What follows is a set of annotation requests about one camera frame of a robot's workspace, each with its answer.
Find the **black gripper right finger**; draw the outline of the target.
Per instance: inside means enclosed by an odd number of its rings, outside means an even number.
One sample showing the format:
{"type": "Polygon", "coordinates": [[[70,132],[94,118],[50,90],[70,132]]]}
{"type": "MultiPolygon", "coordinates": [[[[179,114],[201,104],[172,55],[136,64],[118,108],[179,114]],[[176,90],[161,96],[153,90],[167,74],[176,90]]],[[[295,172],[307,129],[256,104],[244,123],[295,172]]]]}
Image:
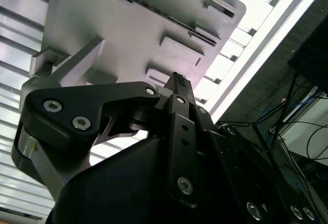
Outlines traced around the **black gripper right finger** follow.
{"type": "Polygon", "coordinates": [[[229,125],[215,126],[181,78],[196,125],[199,205],[182,210],[181,223],[320,223],[304,190],[295,189],[268,148],[259,148],[229,125]]]}

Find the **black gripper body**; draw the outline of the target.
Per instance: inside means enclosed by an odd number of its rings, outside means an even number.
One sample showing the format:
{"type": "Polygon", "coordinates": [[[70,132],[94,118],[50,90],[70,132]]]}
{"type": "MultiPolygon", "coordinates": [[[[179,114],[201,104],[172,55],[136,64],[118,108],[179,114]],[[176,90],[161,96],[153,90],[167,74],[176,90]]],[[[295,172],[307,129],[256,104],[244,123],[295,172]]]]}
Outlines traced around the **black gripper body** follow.
{"type": "Polygon", "coordinates": [[[194,139],[147,138],[74,176],[47,223],[245,223],[194,139]]]}

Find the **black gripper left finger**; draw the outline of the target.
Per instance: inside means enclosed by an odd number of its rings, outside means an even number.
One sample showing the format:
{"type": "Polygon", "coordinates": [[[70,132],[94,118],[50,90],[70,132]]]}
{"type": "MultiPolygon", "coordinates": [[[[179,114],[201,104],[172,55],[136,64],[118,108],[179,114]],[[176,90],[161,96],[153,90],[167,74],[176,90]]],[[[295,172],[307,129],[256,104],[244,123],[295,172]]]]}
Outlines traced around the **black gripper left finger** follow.
{"type": "Polygon", "coordinates": [[[196,142],[181,78],[174,73],[162,90],[130,82],[32,91],[14,141],[14,163],[56,202],[74,176],[144,139],[196,142]]]}

